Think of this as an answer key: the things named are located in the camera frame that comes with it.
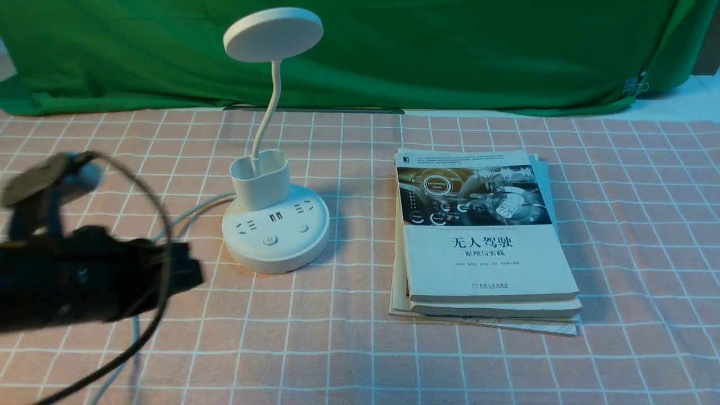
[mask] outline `checkered tablecloth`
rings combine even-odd
[[[3,182],[58,151],[131,166],[173,215],[232,190],[262,113],[0,115]],[[578,337],[389,316],[398,147],[524,148],[550,163]],[[186,224],[206,282],[172,298],[106,404],[720,404],[720,129],[710,122],[278,113],[264,148],[318,191],[330,243],[287,275],[238,268],[218,205]],[[2,214],[3,222],[8,218]],[[153,236],[154,212],[116,173],[64,208],[68,229]],[[143,325],[151,314],[144,315]],[[25,404],[129,344],[129,323],[0,336],[0,402]],[[65,402],[85,404],[97,384]]]

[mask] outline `green backdrop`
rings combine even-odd
[[[267,104],[270,65],[222,34],[261,9],[317,13],[325,36],[283,62],[281,107],[613,112],[626,80],[690,75],[717,0],[2,0],[16,115]]]

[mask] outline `book title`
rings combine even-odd
[[[465,238],[453,238],[454,249],[464,249],[465,256],[468,257],[493,257],[505,256],[505,250],[513,247],[512,239],[507,236],[482,238],[471,237],[469,240]]]

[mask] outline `book stack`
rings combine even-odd
[[[524,152],[400,149],[390,313],[576,334],[547,165]]]

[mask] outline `desk lamp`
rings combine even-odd
[[[311,49],[323,36],[314,13],[292,7],[250,14],[225,32],[225,52],[238,61],[270,63],[273,92],[250,156],[230,165],[237,198],[222,217],[222,237],[239,265],[282,274],[315,260],[328,243],[330,213],[320,196],[290,183],[287,156],[259,151],[280,98],[283,59]]]

